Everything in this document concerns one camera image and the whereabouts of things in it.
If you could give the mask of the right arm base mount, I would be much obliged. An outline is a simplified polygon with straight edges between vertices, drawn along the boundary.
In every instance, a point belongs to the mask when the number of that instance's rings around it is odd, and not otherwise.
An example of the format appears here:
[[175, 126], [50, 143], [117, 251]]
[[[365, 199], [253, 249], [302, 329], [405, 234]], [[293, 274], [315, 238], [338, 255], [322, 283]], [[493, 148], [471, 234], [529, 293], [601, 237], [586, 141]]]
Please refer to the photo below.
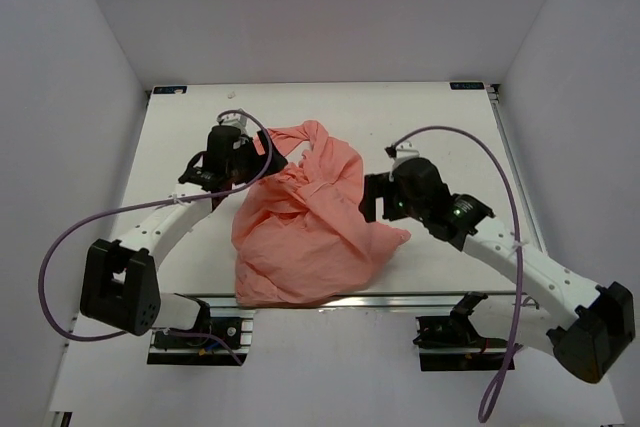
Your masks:
[[481, 336], [471, 322], [478, 305], [487, 294], [470, 292], [444, 315], [429, 314], [416, 318], [421, 372], [497, 372], [506, 354], [506, 339]]

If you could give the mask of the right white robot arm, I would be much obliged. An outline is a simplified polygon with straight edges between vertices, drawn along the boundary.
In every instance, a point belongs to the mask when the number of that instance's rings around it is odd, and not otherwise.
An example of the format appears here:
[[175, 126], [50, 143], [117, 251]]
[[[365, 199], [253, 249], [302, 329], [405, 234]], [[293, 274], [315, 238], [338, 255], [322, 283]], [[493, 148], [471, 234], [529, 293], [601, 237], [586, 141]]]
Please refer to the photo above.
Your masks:
[[608, 287], [519, 244], [494, 212], [467, 194], [453, 194], [428, 160], [415, 157], [391, 172], [364, 178], [359, 209], [368, 222], [383, 201], [389, 221], [412, 218], [434, 238], [481, 261], [513, 282], [541, 307], [520, 318], [516, 341], [552, 355], [574, 377], [598, 383], [634, 340], [632, 293]]

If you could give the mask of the salmon pink jacket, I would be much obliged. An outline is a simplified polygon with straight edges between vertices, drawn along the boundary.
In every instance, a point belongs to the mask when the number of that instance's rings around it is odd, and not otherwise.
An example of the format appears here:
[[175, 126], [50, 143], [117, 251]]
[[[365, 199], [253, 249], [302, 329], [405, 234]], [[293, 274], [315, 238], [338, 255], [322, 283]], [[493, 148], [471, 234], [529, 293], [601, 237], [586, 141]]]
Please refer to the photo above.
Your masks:
[[236, 300], [304, 305], [368, 287], [411, 234], [365, 221], [361, 156], [316, 120], [269, 134], [282, 155], [308, 146], [253, 184], [235, 214]]

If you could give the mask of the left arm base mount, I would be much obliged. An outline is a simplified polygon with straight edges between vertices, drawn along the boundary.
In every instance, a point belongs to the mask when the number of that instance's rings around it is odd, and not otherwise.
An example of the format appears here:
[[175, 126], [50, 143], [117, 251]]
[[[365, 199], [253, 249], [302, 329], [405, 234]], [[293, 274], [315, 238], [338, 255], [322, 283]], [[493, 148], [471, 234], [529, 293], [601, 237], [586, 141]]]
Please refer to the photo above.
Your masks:
[[232, 297], [204, 297], [209, 318], [193, 334], [154, 331], [148, 365], [240, 367], [249, 354], [256, 311], [240, 307]]

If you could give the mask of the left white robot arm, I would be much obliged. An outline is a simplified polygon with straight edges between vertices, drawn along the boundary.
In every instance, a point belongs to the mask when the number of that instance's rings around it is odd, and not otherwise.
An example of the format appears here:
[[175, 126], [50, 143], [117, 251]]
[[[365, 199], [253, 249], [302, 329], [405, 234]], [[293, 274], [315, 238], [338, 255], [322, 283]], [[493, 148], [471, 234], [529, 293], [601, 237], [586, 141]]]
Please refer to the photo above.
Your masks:
[[286, 164], [264, 132], [252, 140], [242, 127], [213, 127], [205, 150], [187, 162], [168, 204], [120, 237], [98, 239], [90, 246], [81, 314], [136, 336], [171, 329], [188, 345], [205, 343], [212, 325], [208, 307], [198, 298], [161, 292], [159, 267], [233, 187], [276, 174]]

